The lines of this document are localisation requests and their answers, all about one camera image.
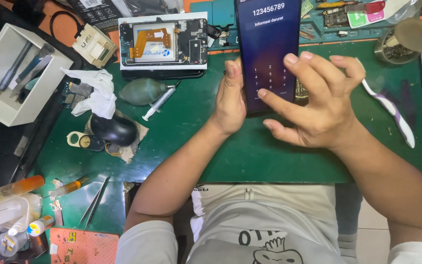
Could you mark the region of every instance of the fingernail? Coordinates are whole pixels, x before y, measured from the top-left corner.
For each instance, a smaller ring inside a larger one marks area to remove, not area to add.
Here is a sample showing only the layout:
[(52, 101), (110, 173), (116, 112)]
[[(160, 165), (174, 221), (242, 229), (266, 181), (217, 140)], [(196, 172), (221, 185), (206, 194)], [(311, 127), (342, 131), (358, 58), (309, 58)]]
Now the fingernail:
[(344, 59), (344, 57), (343, 56), (340, 56), (340, 55), (332, 55), (332, 56), (330, 56), (330, 60), (332, 60), (332, 61), (341, 61), (343, 59)]
[(265, 96), (267, 90), (266, 89), (260, 89), (258, 90), (258, 97), (262, 98)]
[(229, 77), (234, 76), (234, 67), (229, 61), (224, 62), (224, 65), (226, 66), (226, 75)]
[(296, 55), (292, 54), (292, 53), (289, 53), (288, 55), (284, 56), (284, 61), (287, 62), (287, 63), (289, 63), (289, 64), (296, 63), (298, 59), (299, 58)]
[(360, 66), (362, 67), (362, 70), (366, 72), (366, 69), (364, 69), (364, 65), (362, 64), (362, 62), (360, 62), (360, 60), (357, 57), (355, 59), (357, 62), (359, 62)]
[(312, 59), (313, 56), (314, 54), (312, 52), (302, 51), (301, 53), (301, 59), (304, 59), (304, 60), (310, 60)]
[(271, 130), (271, 124), (269, 122), (263, 122), (263, 125), (266, 126), (267, 129)]

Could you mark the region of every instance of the smartphone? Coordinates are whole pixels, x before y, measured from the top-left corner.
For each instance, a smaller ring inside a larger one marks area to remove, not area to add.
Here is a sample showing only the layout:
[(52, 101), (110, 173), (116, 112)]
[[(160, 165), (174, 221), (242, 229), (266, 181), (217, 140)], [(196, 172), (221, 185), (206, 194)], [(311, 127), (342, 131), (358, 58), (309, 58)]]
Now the smartphone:
[(235, 0), (247, 112), (270, 111), (261, 88), (293, 102), (296, 77), (283, 64), (299, 54), (301, 0)]

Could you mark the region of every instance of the forearm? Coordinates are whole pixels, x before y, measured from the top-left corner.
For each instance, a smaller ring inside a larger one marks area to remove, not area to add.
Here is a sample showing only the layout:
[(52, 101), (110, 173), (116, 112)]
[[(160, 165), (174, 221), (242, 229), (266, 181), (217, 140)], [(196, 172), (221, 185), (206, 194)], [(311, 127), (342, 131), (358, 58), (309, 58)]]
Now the forearm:
[(150, 216), (173, 215), (188, 199), (204, 168), (227, 137), (206, 122), (146, 178), (131, 210)]
[(367, 202), (389, 221), (422, 228), (422, 173), (375, 139), (359, 122), (332, 151)]

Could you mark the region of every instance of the white box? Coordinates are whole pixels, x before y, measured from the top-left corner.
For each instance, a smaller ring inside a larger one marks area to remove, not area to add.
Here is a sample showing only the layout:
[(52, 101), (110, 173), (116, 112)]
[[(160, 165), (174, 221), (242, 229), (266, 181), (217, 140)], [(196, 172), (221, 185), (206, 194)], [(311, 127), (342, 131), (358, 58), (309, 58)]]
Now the white box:
[(7, 126), (33, 122), (65, 75), (60, 67), (69, 69), (73, 64), (68, 57), (55, 49), (55, 52), (51, 54), (52, 60), (42, 72), (25, 101), (20, 104), (17, 102), (17, 96), (9, 98), (12, 93), (11, 88), (14, 88), (17, 76), (46, 42), (37, 34), (11, 24), (5, 24), (0, 32), (0, 82), (27, 40), (32, 42), (33, 46), (17, 69), (8, 89), (0, 95), (0, 122)]

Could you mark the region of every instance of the phone frame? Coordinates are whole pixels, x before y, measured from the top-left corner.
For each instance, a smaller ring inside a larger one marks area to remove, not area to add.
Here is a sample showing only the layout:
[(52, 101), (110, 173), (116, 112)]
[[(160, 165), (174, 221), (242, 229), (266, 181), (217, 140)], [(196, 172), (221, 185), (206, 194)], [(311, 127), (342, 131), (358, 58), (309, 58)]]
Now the phone frame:
[[(240, 31), (239, 12), (237, 10), (237, 6), (240, 2), (241, 2), (240, 0), (234, 0), (234, 13), (235, 13), (235, 21), (237, 23), (237, 35), (238, 35), (239, 39), (242, 39), (241, 38), (241, 31)], [(298, 8), (298, 10), (299, 10), (298, 14), (299, 15), (298, 15), (298, 17), (300, 18), (301, 17), (301, 9), (302, 9), (302, 1), (297, 0), (297, 2), (299, 3), (299, 8)], [(299, 22), (297, 23), (297, 28), (300, 29), (301, 28), (301, 20), (299, 19), (298, 21)], [(247, 93), (246, 93), (246, 89), (245, 89), (245, 85), (246, 85), (245, 84), (245, 66), (244, 66), (245, 63), (243, 61), (243, 56), (242, 56), (243, 49), (242, 49), (242, 42), (241, 41), (239, 41), (239, 49), (240, 49), (240, 53), (241, 53), (240, 57), (241, 57), (241, 61), (242, 61), (242, 76), (243, 76), (243, 85), (244, 85), (243, 89), (244, 89), (244, 92), (245, 92), (245, 103), (248, 104), (248, 98), (247, 98)], [(299, 35), (297, 35), (297, 55), (299, 55)], [(297, 78), (294, 79), (293, 101), (291, 103), (295, 103), (296, 79)], [(247, 109), (247, 117), (261, 116), (261, 115), (264, 115), (266, 113), (273, 112), (273, 111), (274, 110), (271, 107), (269, 107), (268, 105), (263, 110), (257, 110), (257, 111), (249, 112), (249, 109)]]

